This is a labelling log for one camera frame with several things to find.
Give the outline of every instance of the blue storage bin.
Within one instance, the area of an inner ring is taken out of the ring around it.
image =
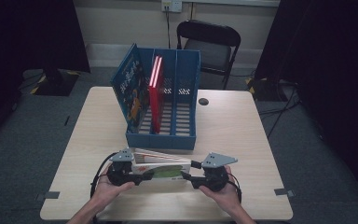
[[[155,55],[163,57],[165,103],[160,133],[152,133],[151,111],[148,108],[139,132],[126,132],[129,147],[194,149],[200,52],[143,48],[139,48],[139,51],[147,83]]]

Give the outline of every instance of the black chair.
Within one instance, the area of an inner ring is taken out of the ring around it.
[[[225,90],[241,43],[240,34],[225,25],[194,20],[179,23],[176,33],[177,48],[199,50],[201,71],[224,76],[222,82],[224,82],[223,89]],[[182,48],[182,37],[187,39],[184,48]]]

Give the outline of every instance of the white wall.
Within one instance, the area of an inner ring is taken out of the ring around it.
[[[77,17],[87,44],[110,44],[167,48],[168,31],[165,13],[158,0],[116,1],[75,0]],[[225,24],[241,35],[238,64],[258,63],[266,43],[276,7],[234,6],[183,3],[182,13],[170,13],[171,48],[176,48],[176,26],[191,18]]]

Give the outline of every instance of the table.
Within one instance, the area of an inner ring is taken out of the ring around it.
[[[287,195],[275,194],[283,183],[258,117],[252,95],[247,91],[199,90],[197,141],[194,150],[159,150],[194,161],[209,152],[237,158],[230,164],[240,181],[242,206],[256,220],[288,220],[293,216]],[[126,122],[111,87],[94,87],[63,154],[49,191],[58,199],[46,199],[40,216],[46,220],[68,220],[90,198],[90,182],[104,158],[127,146]],[[192,169],[192,175],[202,175]],[[144,181],[120,194],[103,212],[101,220],[143,221],[229,221],[210,198],[190,182]]]

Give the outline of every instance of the cable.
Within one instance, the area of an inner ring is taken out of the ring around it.
[[[228,184],[235,187],[235,189],[237,190],[238,200],[240,201],[240,203],[242,203],[242,190],[240,187],[240,182],[238,181],[237,177],[235,177],[235,175],[232,175],[232,174],[229,174],[229,175],[231,175],[235,179],[235,181],[237,182],[237,185],[229,180],[228,180]]]
[[[167,19],[167,32],[168,32],[168,49],[171,48],[171,39],[170,39],[170,7],[164,7],[165,17]]]
[[[293,109],[294,107],[296,107],[297,105],[300,105],[301,104],[301,101],[298,100],[297,102],[295,102],[293,105],[287,107],[287,108],[284,108],[284,109],[270,109],[270,110],[265,110],[265,111],[262,111],[262,112],[259,112],[258,115],[267,115],[267,114],[277,114],[277,113],[281,113],[282,110],[290,110],[290,109]]]
[[[276,112],[271,113],[271,114],[269,114],[269,115],[265,116],[264,118],[262,118],[261,120],[266,119],[266,118],[269,118],[269,117],[272,117],[275,113],[276,113]]]
[[[98,179],[100,179],[100,177],[101,177],[100,172],[101,172],[101,170],[103,169],[104,164],[105,164],[111,157],[113,157],[113,156],[116,155],[116,154],[117,154],[117,153],[114,152],[114,153],[110,154],[108,157],[106,157],[106,158],[103,160],[103,163],[101,164],[100,168],[98,169],[97,174],[94,176],[94,179],[92,180],[92,183],[90,183],[90,184],[91,184],[91,190],[89,191],[89,197],[90,197],[90,198],[92,197],[92,195],[94,195],[95,188],[97,187]],[[96,217],[96,216],[94,216],[94,217],[92,218],[92,222],[93,222],[94,224],[98,223],[98,220],[97,220],[97,217]]]
[[[193,8],[194,8],[194,3],[191,3],[190,20],[193,20]]]
[[[251,75],[230,75],[231,77],[251,77]]]
[[[287,106],[289,106],[290,101],[292,100],[293,95],[295,94],[295,89],[296,89],[296,88],[293,88],[292,94],[290,95],[289,100],[287,100],[287,104],[284,106],[284,108],[282,109],[281,113],[279,114],[279,116],[278,116],[277,119],[275,120],[274,124],[272,125],[271,130],[269,130],[269,133],[268,133],[268,135],[267,135],[267,139],[269,139],[269,137],[270,137],[271,134],[272,134],[272,131],[275,129],[275,126],[277,125],[277,123],[278,123],[278,121],[279,121],[279,118],[281,117],[281,115],[283,114],[283,112],[286,111]]]

